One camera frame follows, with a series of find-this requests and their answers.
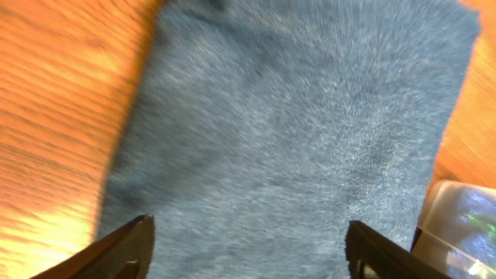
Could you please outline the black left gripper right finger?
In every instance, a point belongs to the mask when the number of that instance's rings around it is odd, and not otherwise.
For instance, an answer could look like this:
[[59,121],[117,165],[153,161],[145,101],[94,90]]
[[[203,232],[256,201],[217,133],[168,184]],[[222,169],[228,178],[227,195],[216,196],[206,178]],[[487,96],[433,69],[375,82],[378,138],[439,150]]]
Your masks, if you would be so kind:
[[352,279],[450,279],[358,220],[349,223],[345,252]]

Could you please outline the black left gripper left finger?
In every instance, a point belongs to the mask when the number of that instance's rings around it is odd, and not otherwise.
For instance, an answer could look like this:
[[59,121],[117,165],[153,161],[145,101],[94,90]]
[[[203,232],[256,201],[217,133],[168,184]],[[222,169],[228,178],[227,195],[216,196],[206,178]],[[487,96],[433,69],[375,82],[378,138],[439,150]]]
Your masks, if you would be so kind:
[[33,279],[144,279],[154,243],[154,217],[139,215]]

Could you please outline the blue denim cloth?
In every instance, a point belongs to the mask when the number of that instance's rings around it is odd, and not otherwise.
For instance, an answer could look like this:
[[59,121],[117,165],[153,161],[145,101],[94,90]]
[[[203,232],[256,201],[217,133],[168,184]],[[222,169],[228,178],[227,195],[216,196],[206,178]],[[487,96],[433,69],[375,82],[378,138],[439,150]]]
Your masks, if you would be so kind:
[[98,232],[151,278],[346,278],[356,219],[409,248],[478,15],[448,0],[168,2]]

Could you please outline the blue green glitter cloth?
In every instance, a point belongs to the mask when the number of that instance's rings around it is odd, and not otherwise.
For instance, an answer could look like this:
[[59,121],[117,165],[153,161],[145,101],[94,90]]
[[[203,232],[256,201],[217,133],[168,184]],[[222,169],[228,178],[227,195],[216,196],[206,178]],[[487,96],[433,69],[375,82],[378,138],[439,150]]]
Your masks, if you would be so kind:
[[451,244],[495,269],[495,197],[464,188],[455,205]]

